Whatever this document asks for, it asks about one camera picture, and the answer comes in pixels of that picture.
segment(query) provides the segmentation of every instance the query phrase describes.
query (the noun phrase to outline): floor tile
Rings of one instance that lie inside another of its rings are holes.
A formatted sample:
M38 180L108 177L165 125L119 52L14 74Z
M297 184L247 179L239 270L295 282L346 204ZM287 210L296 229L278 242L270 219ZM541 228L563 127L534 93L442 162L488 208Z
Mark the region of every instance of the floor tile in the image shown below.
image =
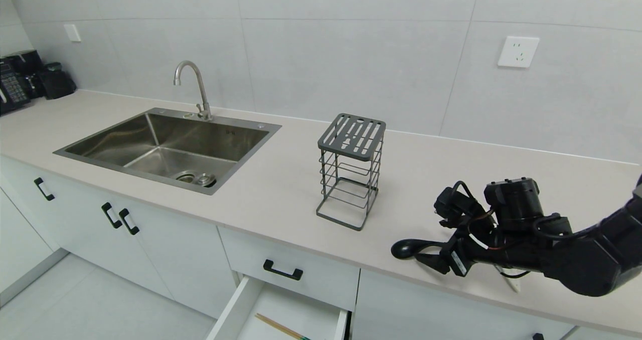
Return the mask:
M98 268L17 340L202 340L214 322Z
M94 269L82 258L67 255L0 308L0 338L17 338Z

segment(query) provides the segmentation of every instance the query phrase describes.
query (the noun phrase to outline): metal rack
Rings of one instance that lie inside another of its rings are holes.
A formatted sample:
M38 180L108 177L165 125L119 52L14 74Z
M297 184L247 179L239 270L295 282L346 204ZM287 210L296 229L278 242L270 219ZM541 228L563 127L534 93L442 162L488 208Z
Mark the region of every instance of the metal rack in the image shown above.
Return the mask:
M319 217L356 231L363 228L379 193L385 129L383 121L342 113L324 132L318 141Z

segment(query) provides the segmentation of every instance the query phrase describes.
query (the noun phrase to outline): wall outlet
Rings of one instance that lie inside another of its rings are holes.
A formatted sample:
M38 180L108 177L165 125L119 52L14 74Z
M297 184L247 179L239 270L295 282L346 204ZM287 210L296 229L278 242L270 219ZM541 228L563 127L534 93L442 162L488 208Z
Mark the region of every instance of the wall outlet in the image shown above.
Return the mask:
M70 41L80 43L80 34L78 34L75 24L65 24L65 31Z
M533 61L539 38L507 37L497 65L528 68Z

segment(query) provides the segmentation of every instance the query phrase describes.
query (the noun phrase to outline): stainless steel sink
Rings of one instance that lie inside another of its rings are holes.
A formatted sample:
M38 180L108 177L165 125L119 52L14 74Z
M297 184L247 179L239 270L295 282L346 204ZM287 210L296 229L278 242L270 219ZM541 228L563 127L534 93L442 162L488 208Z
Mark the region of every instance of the stainless steel sink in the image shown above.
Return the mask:
M211 195L279 128L154 108L54 153Z

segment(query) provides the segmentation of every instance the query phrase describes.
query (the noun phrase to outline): kitchen countertop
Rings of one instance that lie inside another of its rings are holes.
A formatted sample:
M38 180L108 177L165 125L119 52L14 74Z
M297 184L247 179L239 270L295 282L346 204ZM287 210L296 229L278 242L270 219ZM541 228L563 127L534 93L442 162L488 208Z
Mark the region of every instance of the kitchen countertop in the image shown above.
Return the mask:
M328 127L326 122L214 108L216 116L282 128L213 196L53 154L153 107L194 111L192 104L91 91L40 99L0 118L0 153L100 189L362 269L512 310L642 337L642 276L607 296L585 297L534 273L521 279L518 294L491 265L475 265L467 277L459 278L390 255L390 246L400 239L445 241L450 237L452 230L439 225L432 205L457 180L464 180L473 195L483 200L484 187L491 181L532 177L541 190L544 212L568 216L577 231L630 199L642 172L637 164L388 130L379 196L358 232L314 212L322 199L316 142Z

